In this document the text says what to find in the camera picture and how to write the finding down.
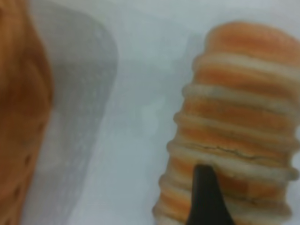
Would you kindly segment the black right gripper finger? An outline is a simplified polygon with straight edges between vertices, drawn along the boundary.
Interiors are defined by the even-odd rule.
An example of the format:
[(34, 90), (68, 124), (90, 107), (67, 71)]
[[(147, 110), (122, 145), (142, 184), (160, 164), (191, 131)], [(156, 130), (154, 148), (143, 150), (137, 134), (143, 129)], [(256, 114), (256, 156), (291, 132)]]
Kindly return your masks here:
[(234, 225), (210, 165), (196, 165), (193, 171), (191, 210), (187, 225)]

